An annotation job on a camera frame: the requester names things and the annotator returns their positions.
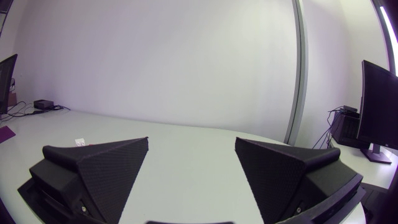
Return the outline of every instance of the white surface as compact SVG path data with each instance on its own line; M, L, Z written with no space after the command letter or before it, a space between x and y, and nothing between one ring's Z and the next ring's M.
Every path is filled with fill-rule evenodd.
M22 100L286 134L296 75L291 0L29 1L15 50Z
M16 223L39 223L17 189L43 159L42 146L73 147L74 139L99 144L149 136L149 152L120 223L234 221L262 223L234 151L235 138L276 141L245 133L145 123L56 111L7 122L17 135L0 144L0 197ZM360 220L360 212L350 219Z
M380 151L392 162L392 164L380 164L377 162L370 162L360 149L338 144L334 139L331 140L331 143L333 147L340 149L340 160L363 176L363 183L375 185L384 189L390 187L398 164L398 157L392 152L380 147Z
M312 147L329 128L327 111L359 109L362 60L388 68L381 26L371 1L303 0L308 33L307 98L296 146Z
M347 217L340 223L344 224L366 224L365 213L363 212L362 204L357 206L347 215Z

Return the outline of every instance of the black box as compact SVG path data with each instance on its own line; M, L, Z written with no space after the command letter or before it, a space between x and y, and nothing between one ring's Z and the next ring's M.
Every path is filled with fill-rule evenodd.
M36 100L33 102L33 106L39 110L48 110L54 106L54 102L49 100Z
M331 135L338 144L369 149L370 143L356 138L359 129L359 113L352 111L337 111L331 124Z

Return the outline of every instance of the computer tower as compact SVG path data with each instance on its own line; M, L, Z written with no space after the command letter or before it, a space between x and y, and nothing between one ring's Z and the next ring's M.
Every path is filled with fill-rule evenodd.
M331 135L338 144L358 149L369 149L369 142L356 138L358 129L359 113L344 110L335 112L335 118L331 124Z

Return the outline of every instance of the monitor screen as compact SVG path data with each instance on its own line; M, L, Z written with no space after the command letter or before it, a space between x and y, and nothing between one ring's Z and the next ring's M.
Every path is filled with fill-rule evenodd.
M17 54L0 62L0 114L6 114L8 108L8 94L12 72L14 71Z
M398 77L363 61L358 139L398 149Z

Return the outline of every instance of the monitor stand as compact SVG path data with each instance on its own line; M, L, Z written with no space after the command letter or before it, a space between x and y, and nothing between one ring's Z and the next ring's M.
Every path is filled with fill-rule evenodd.
M369 159L371 162L379 162L384 164L391 164L391 160L380 151L380 145L373 144L373 149L361 149L361 152Z

